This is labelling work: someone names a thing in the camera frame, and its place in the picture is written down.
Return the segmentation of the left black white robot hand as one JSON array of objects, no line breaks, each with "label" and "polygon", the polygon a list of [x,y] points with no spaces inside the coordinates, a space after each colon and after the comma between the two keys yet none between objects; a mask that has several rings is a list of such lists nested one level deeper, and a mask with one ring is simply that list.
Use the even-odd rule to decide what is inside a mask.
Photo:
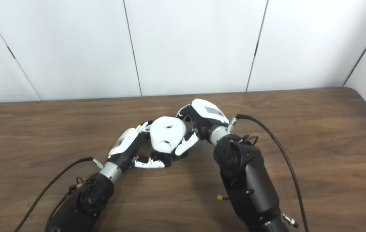
[{"label": "left black white robot hand", "polygon": [[136,128],[129,128],[115,142],[108,154],[108,159],[100,174],[107,177],[113,184],[122,174],[132,168],[159,169],[171,166],[171,162],[165,159],[150,157],[139,157],[137,152],[150,139],[150,128],[153,121],[147,121]]}]

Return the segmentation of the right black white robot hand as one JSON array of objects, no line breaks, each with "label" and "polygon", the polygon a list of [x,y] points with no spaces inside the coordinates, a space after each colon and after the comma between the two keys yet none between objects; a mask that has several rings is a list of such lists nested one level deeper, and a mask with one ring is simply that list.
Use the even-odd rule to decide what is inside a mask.
[{"label": "right black white robot hand", "polygon": [[227,131],[228,118],[215,104],[203,99],[194,99],[192,103],[181,108],[177,112],[176,118],[189,119],[193,123],[193,128],[184,135],[172,151],[172,154],[178,157],[199,140],[206,140],[216,146],[221,138],[229,134]]}]

